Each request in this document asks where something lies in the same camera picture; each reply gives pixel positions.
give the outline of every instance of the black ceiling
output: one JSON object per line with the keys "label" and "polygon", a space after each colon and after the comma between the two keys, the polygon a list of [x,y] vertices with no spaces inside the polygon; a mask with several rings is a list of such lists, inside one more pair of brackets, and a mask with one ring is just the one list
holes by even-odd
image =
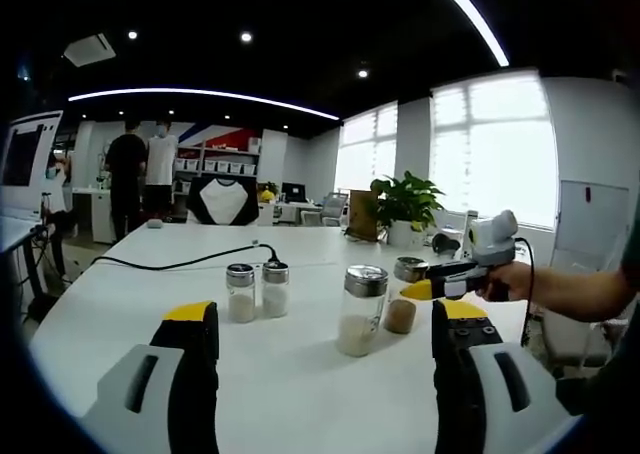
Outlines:
{"label": "black ceiling", "polygon": [[[511,67],[543,75],[607,77],[620,66],[585,0],[472,0]],[[264,97],[341,119],[498,65],[452,0],[53,0],[33,20],[21,57],[34,105],[63,106],[65,122],[125,116],[212,121],[312,137],[336,125],[246,101],[146,94],[66,103],[70,95],[134,87],[186,87]],[[128,39],[130,29],[139,34]],[[242,44],[250,31],[254,40]],[[117,57],[76,68],[67,44],[104,33]],[[370,77],[358,79],[365,67]],[[226,121],[224,116],[232,116]]]}

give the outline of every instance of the salt shaker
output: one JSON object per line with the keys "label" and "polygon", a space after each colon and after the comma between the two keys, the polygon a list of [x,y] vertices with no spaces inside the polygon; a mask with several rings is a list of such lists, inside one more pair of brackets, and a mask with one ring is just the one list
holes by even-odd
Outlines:
{"label": "salt shaker", "polygon": [[282,317],[289,307],[289,266],[270,261],[262,266],[262,309],[266,317]]}
{"label": "salt shaker", "polygon": [[376,266],[351,266],[344,279],[337,348],[343,354],[369,354],[387,293],[387,271]]}
{"label": "salt shaker", "polygon": [[229,291],[229,319],[250,322],[255,317],[256,283],[253,267],[249,264],[231,264],[227,267]]}
{"label": "salt shaker", "polygon": [[409,334],[416,318],[416,303],[402,296],[402,290],[424,277],[428,264],[417,257],[399,257],[393,268],[394,280],[389,288],[389,306],[384,328],[396,334]]}

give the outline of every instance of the green leaves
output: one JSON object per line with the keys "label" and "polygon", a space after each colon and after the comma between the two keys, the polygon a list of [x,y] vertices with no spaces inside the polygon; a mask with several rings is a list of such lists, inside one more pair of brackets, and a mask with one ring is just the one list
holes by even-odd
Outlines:
{"label": "green leaves", "polygon": [[371,190],[378,195],[378,222],[389,227],[392,221],[416,221],[424,227],[435,224],[432,211],[444,207],[437,202],[437,195],[444,195],[428,179],[420,179],[411,172],[404,173],[404,179],[375,179]]}

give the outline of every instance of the computer monitor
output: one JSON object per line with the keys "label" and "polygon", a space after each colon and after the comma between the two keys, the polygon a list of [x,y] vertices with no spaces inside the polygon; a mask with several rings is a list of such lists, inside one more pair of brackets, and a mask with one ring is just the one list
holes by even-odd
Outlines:
{"label": "computer monitor", "polygon": [[286,202],[307,202],[304,184],[282,183],[282,193]]}

